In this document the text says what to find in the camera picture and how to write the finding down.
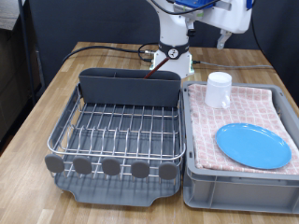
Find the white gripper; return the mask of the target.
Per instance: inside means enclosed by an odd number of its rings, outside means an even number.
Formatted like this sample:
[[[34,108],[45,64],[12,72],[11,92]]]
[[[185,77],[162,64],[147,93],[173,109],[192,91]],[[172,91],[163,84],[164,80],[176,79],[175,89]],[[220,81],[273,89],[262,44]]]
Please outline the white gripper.
[[[252,0],[220,0],[213,7],[188,13],[187,36],[195,36],[194,21],[200,21],[221,29],[217,49],[223,49],[226,41],[234,34],[243,34],[249,29]]]

